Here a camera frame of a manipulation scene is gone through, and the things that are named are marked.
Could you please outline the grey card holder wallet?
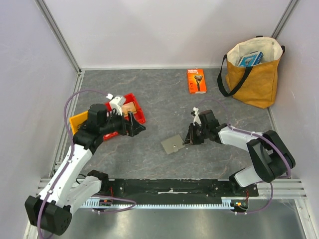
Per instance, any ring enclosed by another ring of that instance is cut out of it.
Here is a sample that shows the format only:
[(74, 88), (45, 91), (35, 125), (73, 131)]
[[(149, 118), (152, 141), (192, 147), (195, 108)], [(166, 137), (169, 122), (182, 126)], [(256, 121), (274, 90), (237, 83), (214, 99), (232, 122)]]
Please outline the grey card holder wallet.
[(161, 144), (167, 155), (178, 152), (185, 147), (179, 134), (163, 140)]

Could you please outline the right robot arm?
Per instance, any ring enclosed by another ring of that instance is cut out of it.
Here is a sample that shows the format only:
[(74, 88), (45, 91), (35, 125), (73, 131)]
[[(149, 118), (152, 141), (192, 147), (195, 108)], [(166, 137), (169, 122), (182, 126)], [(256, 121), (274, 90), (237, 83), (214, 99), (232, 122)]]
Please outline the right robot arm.
[(290, 177), (295, 159), (276, 131), (250, 132), (229, 124), (220, 124), (212, 110), (199, 112), (194, 107), (184, 145), (200, 145), (210, 141), (234, 146), (249, 153), (252, 166), (229, 177), (228, 190), (240, 196), (250, 185), (261, 181), (271, 183), (281, 177)]

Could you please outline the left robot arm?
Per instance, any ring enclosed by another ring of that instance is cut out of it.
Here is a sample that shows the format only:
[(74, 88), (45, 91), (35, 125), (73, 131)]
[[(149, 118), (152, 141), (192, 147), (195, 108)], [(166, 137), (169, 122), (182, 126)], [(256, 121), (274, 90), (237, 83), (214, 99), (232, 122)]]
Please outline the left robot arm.
[(104, 104), (92, 105), (87, 119), (73, 135), (62, 165), (37, 196), (26, 199), (24, 206), (29, 222), (39, 231), (45, 230), (58, 236), (64, 234), (73, 214), (91, 196), (103, 196), (109, 192), (108, 175), (98, 171), (88, 174), (80, 185), (72, 188), (82, 168), (103, 143), (104, 136), (117, 132), (133, 137), (145, 129), (132, 112), (124, 117), (116, 110), (108, 111)]

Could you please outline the gold card in bin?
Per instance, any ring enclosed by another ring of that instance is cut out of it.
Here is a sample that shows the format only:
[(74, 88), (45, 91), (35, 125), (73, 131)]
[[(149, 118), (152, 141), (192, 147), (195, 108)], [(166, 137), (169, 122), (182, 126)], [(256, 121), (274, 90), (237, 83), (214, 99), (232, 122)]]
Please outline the gold card in bin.
[(122, 105), (123, 115), (127, 116), (128, 112), (132, 112), (133, 114), (135, 114), (137, 112), (137, 109), (136, 109), (134, 102), (129, 102), (129, 103)]

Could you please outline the red bin far right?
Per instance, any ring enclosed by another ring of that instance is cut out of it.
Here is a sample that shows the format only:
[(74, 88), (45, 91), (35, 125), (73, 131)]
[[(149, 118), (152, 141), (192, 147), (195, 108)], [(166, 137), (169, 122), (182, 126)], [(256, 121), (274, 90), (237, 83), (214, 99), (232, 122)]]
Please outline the red bin far right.
[(142, 108), (140, 107), (135, 95), (133, 93), (128, 93), (126, 95), (124, 95), (124, 97), (126, 98), (126, 101), (124, 104), (129, 103), (129, 102), (134, 102), (137, 112), (134, 114), (135, 119), (140, 123), (140, 124), (145, 124), (146, 123), (146, 119), (143, 113)]

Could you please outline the red bin near yellow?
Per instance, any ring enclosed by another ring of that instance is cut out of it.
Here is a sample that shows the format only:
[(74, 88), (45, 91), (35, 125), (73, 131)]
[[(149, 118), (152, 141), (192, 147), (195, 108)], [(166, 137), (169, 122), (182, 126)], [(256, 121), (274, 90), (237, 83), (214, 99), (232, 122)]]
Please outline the red bin near yellow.
[[(107, 111), (110, 112), (111, 109), (112, 109), (111, 106), (110, 106), (110, 104), (109, 104), (109, 103), (104, 103), (104, 105), (107, 107)], [(111, 139), (111, 138), (113, 138), (113, 137), (115, 137), (115, 136), (117, 136), (117, 135), (118, 135), (117, 132), (113, 132), (113, 133), (106, 134), (106, 135), (103, 136), (103, 140), (104, 140), (104, 141), (107, 141), (107, 140), (109, 140), (109, 139)]]

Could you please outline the orange razor box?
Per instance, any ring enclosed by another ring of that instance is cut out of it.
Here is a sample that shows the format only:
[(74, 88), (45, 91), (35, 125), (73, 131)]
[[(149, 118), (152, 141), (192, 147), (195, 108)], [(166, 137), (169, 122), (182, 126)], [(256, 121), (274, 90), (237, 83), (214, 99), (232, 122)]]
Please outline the orange razor box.
[(203, 69), (187, 69), (187, 81), (190, 94), (205, 94), (207, 92)]

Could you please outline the tan tote bag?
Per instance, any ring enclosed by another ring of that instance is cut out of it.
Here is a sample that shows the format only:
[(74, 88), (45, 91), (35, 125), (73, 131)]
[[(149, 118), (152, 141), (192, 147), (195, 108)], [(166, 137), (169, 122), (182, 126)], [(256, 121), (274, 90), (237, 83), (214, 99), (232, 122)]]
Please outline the tan tote bag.
[[(285, 50), (285, 46), (276, 39), (263, 36), (236, 44), (222, 60), (227, 63), (228, 89), (223, 85), (220, 70), (217, 85), (221, 94), (262, 109), (273, 105), (277, 93), (278, 65)], [(244, 55), (255, 51), (264, 54), (260, 64), (253, 67), (237, 66)]]

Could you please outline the blue razor box in bag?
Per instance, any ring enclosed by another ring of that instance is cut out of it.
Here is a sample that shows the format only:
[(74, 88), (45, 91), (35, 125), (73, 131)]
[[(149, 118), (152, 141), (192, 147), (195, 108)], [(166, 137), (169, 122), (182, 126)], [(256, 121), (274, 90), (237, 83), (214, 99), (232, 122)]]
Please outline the blue razor box in bag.
[(244, 55), (239, 63), (238, 67), (253, 67), (260, 64), (264, 54), (262, 51), (251, 52), (250, 54)]

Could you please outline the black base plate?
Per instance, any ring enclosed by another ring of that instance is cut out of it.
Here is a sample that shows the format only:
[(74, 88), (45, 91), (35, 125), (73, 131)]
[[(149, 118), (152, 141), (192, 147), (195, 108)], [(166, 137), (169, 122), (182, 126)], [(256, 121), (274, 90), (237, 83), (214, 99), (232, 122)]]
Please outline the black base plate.
[(259, 196), (254, 184), (235, 189), (229, 180), (218, 179), (110, 179), (97, 194), (164, 205), (218, 204), (222, 197)]

